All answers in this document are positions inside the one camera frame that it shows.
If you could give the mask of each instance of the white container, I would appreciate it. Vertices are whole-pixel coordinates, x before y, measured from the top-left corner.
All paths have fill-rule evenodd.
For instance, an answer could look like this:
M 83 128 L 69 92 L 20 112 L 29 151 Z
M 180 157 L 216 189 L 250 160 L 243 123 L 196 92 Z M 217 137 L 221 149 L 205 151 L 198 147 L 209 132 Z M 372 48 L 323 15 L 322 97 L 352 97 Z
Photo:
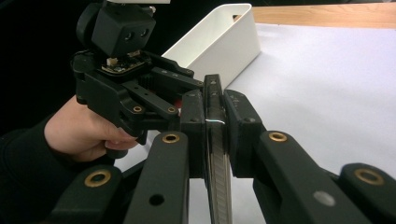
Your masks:
M 163 57 L 194 71 L 198 80 L 219 74 L 225 89 L 260 51 L 251 4 L 225 4 L 207 14 Z

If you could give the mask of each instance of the bolt hole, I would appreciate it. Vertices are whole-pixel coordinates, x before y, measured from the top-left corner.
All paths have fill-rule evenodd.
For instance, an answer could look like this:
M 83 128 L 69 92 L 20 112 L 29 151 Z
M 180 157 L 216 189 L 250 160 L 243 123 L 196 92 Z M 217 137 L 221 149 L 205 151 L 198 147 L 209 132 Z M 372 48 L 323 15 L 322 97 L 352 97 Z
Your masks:
M 180 138 L 176 134 L 167 134 L 166 136 L 163 137 L 163 141 L 165 143 L 175 143 L 179 140 Z
M 133 38 L 134 38 L 134 32 L 131 32 L 125 36 L 125 41 L 131 41 Z
M 165 202 L 165 198 L 161 194 L 154 194 L 149 198 L 149 203 L 153 206 L 161 205 Z
M 100 182 L 100 181 L 104 180 L 105 177 L 106 177 L 106 176 L 103 175 L 103 174 L 94 175 L 94 176 L 91 178 L 91 181 L 92 181 L 92 182 Z
M 358 169 L 355 171 L 355 176 L 361 181 L 371 185 L 383 185 L 385 183 L 384 178 L 381 175 L 369 169 Z
M 276 142 L 285 142 L 288 140 L 288 137 L 283 133 L 270 133 L 269 137 Z
M 149 34 L 149 29 L 146 29 L 142 32 L 142 34 L 140 34 L 140 37 L 145 37 L 146 35 Z
M 134 107 L 134 112 L 142 112 L 142 107 L 140 107 L 140 106 L 135 106 L 135 107 Z

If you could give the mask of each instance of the black plastic part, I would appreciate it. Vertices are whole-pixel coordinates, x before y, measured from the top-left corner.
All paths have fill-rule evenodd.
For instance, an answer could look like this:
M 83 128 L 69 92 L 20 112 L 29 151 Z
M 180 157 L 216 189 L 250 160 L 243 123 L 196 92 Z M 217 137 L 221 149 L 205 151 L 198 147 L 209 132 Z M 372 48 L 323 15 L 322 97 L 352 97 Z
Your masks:
M 155 93 L 141 87 L 134 81 L 126 81 L 121 85 L 128 90 L 133 99 L 139 102 L 145 102 L 145 107 L 149 108 L 150 111 L 155 111 L 164 119 L 174 119 L 177 117 L 178 110 Z
M 120 223 L 117 213 L 124 193 L 121 171 L 110 165 L 97 165 L 79 174 L 43 223 L 106 224 Z
M 342 168 L 338 184 L 373 223 L 396 223 L 396 180 L 387 173 L 351 163 Z
M 150 15 L 150 17 L 152 17 L 152 16 L 154 16 L 154 10 L 155 10 L 155 8 L 153 9 L 152 7 L 142 7 L 142 9 L 147 13 L 147 14 L 149 14 Z
M 230 163 L 233 175 L 251 178 L 255 175 L 255 151 L 260 134 L 265 131 L 262 119 L 248 98 L 238 91 L 224 91 L 224 102 L 230 140 Z
M 153 67 L 154 86 L 156 90 L 184 93 L 192 90 L 202 90 L 203 82 L 191 77 L 183 76 L 160 67 Z
M 121 85 L 97 73 L 93 69 L 95 64 L 90 64 L 94 62 L 91 55 L 77 55 L 73 61 L 78 102 L 87 105 L 130 135 L 139 136 L 142 131 L 131 127 L 134 122 L 144 118 L 145 107 L 134 101 Z
M 106 154 L 111 159 L 121 159 L 128 154 L 128 150 L 115 150 L 115 149 L 106 149 Z
M 156 67 L 160 67 L 175 72 L 177 74 L 181 74 L 184 77 L 190 77 L 190 78 L 194 77 L 194 71 L 188 68 L 180 67 L 176 61 L 164 58 L 163 56 L 153 54 L 148 51 L 144 51 L 144 52 L 150 57 L 152 64 L 154 64 Z
M 127 191 L 132 191 L 136 188 L 139 177 L 142 174 L 142 170 L 145 165 L 145 162 L 146 160 L 143 160 L 122 173 L 123 176 L 122 182 Z
M 124 224 L 188 223 L 188 144 L 187 135 L 180 132 L 155 137 Z
M 259 179 L 253 180 L 253 189 L 262 213 L 264 214 L 266 224 L 279 224 L 279 209 L 282 198 L 279 193 Z
M 120 57 L 145 47 L 155 23 L 138 5 L 107 4 L 98 13 L 92 43 L 108 57 Z
M 290 135 L 262 133 L 257 155 L 281 197 L 281 223 L 371 223 Z
M 203 96 L 199 90 L 183 95 L 180 131 L 189 137 L 190 178 L 204 178 L 205 116 Z
M 101 3 L 90 3 L 82 12 L 78 19 L 76 35 L 84 47 L 87 49 L 96 49 L 97 47 L 92 43 L 93 28 L 96 23 L 99 10 L 102 7 Z

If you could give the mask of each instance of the metal ring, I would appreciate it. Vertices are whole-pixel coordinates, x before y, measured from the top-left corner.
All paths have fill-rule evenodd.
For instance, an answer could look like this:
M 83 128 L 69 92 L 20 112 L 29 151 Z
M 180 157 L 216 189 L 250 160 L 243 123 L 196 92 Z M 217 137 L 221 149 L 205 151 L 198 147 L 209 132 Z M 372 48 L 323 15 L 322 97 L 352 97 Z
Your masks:
M 142 107 L 140 107 L 140 106 L 135 106 L 134 107 L 134 112 L 142 112 Z
M 381 175 L 370 169 L 360 168 L 355 170 L 354 174 L 359 180 L 366 182 L 367 184 L 384 185 L 385 183 L 384 178 Z M 366 175 L 371 175 L 373 179 L 368 178 Z
M 85 178 L 84 184 L 90 188 L 97 188 L 107 183 L 110 177 L 111 173 L 108 170 L 97 170 Z
M 180 140 L 180 137 L 177 134 L 167 134 L 166 136 L 163 137 L 163 142 L 165 143 L 175 143 L 178 142 L 178 140 Z
M 286 142 L 288 140 L 288 137 L 283 133 L 270 133 L 269 137 L 276 142 Z

